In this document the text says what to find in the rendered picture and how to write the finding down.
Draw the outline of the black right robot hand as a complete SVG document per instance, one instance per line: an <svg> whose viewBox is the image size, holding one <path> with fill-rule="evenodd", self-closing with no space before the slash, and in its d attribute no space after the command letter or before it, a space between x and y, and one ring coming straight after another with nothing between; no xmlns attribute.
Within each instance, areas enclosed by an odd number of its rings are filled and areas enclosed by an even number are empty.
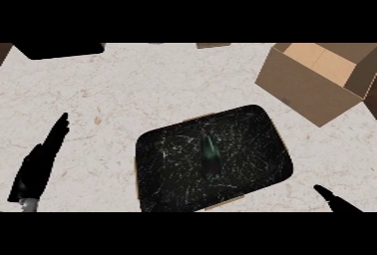
<svg viewBox="0 0 377 255"><path fill-rule="evenodd" d="M360 212L361 209L357 208L342 197L336 196L333 192L321 185L316 184L314 189L323 196L329 203L333 212Z"/></svg>

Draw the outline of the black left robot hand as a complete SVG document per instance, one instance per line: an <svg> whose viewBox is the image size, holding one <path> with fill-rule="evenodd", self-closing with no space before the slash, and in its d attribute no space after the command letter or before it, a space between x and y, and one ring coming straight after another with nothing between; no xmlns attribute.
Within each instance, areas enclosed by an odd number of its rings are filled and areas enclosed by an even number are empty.
<svg viewBox="0 0 377 255"><path fill-rule="evenodd" d="M55 158L69 132L69 114L63 114L45 142L35 146L24 158L11 188L10 202L18 202L26 198L39 199L42 197L52 174Z"/></svg>

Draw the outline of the black scratched tray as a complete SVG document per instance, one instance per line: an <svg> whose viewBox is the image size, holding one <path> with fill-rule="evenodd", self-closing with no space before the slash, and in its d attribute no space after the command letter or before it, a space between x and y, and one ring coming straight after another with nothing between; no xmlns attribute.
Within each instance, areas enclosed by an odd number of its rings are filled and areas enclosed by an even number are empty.
<svg viewBox="0 0 377 255"><path fill-rule="evenodd" d="M265 109L249 105L146 132L141 208L194 212L285 181L293 162Z"/></svg>

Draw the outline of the brown cardboard box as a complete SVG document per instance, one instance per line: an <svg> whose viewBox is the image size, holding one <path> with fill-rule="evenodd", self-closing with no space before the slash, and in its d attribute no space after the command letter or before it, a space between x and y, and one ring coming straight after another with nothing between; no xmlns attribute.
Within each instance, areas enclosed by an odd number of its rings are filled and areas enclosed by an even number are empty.
<svg viewBox="0 0 377 255"><path fill-rule="evenodd" d="M256 84L320 128L360 103L377 119L377 43L277 43Z"/></svg>

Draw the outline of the black flat appliance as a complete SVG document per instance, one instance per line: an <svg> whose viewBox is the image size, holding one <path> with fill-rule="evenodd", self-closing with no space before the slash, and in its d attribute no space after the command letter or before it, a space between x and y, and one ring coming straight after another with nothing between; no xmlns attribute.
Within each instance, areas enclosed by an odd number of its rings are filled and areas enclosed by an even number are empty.
<svg viewBox="0 0 377 255"><path fill-rule="evenodd" d="M14 46L32 60L101 54L103 43L15 43Z"/></svg>

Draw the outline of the brown wooden panel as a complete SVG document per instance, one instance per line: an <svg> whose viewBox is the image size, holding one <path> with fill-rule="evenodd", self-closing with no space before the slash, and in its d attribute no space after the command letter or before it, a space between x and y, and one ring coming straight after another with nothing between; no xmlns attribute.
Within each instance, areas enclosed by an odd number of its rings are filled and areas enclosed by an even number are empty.
<svg viewBox="0 0 377 255"><path fill-rule="evenodd" d="M12 46L12 43L0 43L0 67L11 52Z"/></svg>

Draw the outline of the brown wooden block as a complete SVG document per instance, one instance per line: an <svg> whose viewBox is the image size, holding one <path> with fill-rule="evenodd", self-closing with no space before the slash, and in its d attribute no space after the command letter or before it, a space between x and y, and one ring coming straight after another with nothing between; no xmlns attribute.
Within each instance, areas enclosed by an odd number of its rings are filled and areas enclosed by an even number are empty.
<svg viewBox="0 0 377 255"><path fill-rule="evenodd" d="M199 49L225 47L230 45L231 43L196 43Z"/></svg>

